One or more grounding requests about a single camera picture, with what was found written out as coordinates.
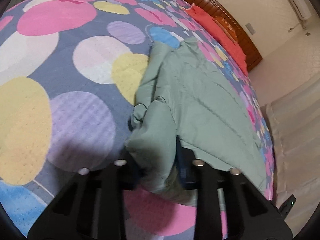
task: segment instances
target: brown leather headboard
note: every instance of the brown leather headboard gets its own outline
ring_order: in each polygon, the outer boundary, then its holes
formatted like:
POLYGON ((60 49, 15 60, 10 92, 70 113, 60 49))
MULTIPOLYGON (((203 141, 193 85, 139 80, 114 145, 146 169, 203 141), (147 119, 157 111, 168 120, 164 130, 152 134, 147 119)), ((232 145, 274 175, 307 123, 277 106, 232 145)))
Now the brown leather headboard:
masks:
POLYGON ((261 60, 262 56, 253 44, 247 33, 239 25, 239 23, 228 13, 228 11, 216 0, 185 0, 187 3, 201 7, 212 17, 221 16, 225 18, 234 28, 238 36, 238 44, 246 54, 246 62, 248 71, 252 70, 261 60))

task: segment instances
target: bed sheet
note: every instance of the bed sheet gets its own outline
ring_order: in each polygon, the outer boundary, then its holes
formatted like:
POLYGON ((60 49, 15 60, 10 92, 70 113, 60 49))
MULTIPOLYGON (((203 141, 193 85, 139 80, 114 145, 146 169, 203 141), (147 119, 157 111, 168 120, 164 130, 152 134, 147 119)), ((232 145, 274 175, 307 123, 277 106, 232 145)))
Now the bed sheet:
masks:
MULTIPOLYGON (((26 0, 0 20, 0 201, 26 235, 79 168, 119 157, 153 41, 195 36, 243 100, 261 139, 265 197, 273 156, 256 94, 183 0, 26 0)), ((192 239, 196 208, 142 188, 124 193, 128 239, 192 239)))

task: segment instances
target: red blanket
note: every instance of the red blanket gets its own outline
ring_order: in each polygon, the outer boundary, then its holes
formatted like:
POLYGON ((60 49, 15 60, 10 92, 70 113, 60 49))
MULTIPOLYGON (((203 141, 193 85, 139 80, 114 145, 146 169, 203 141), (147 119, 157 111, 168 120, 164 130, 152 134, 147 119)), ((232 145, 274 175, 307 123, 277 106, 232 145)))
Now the red blanket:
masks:
POLYGON ((196 22, 198 22, 221 46, 229 53, 229 55, 238 64, 245 76, 248 76, 247 64, 245 62, 246 55, 243 53, 238 43, 233 43, 224 31, 215 23, 213 18, 202 10, 199 6, 193 5, 186 10, 196 22))

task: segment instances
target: folded garment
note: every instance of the folded garment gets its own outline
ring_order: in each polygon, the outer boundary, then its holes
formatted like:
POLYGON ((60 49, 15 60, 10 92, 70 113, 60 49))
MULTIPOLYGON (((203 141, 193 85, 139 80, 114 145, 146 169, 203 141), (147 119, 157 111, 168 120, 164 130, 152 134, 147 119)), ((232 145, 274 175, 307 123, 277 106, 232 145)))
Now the folded garment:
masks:
POLYGON ((199 23, 222 47, 229 53, 245 76, 248 76, 246 55, 238 43, 232 42, 214 19, 199 6, 192 5, 186 10, 197 23, 199 23))
POLYGON ((244 103, 196 38, 177 49, 155 42, 136 93, 134 128, 127 150, 146 172, 143 186, 163 198, 196 204, 196 192, 182 190, 174 167, 176 135, 183 147, 220 170, 240 168, 264 192, 261 141, 244 103))

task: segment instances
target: orange pillow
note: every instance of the orange pillow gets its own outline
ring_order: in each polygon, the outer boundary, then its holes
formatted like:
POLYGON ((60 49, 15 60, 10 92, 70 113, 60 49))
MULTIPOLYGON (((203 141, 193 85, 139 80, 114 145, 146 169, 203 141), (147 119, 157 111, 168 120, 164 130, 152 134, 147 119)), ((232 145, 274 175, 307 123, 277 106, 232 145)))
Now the orange pillow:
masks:
POLYGON ((228 21, 225 18, 217 16, 217 17, 214 17, 213 19, 233 43, 238 43, 238 37, 237 37, 236 31, 231 26, 231 24, 228 23, 228 21))

